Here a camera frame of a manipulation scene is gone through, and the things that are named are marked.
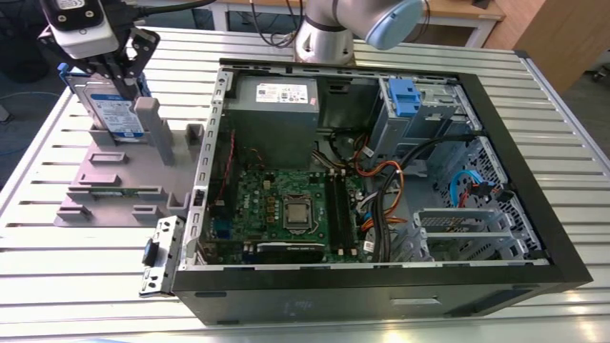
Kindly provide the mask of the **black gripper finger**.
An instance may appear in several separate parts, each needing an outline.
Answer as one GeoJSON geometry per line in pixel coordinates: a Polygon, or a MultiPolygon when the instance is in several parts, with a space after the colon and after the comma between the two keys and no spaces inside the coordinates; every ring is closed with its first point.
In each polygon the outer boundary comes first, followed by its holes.
{"type": "Polygon", "coordinates": [[[126,36],[98,36],[92,33],[94,28],[62,31],[50,24],[39,35],[39,42],[63,62],[111,81],[119,92],[118,57],[126,45],[126,36]]]}
{"type": "Polygon", "coordinates": [[[147,95],[144,68],[160,42],[160,36],[147,29],[131,28],[126,43],[131,43],[135,55],[130,57],[123,46],[118,57],[119,73],[116,74],[116,89],[127,100],[136,100],[147,95]]]}

